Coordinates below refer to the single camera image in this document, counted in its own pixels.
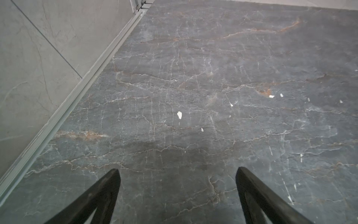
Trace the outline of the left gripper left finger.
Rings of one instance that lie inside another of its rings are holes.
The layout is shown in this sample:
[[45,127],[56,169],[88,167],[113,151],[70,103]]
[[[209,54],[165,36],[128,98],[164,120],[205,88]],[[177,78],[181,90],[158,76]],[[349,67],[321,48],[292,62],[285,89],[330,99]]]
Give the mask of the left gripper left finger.
[[48,220],[47,224],[84,224],[93,216],[92,224],[109,224],[121,185],[118,169],[111,169],[81,196],[61,212]]

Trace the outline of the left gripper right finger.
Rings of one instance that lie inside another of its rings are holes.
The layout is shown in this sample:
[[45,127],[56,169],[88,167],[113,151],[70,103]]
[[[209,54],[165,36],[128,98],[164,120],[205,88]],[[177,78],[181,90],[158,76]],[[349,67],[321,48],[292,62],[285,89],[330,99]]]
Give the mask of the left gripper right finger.
[[247,224],[265,224],[265,217],[273,224],[312,223],[247,168],[238,168],[235,181]]

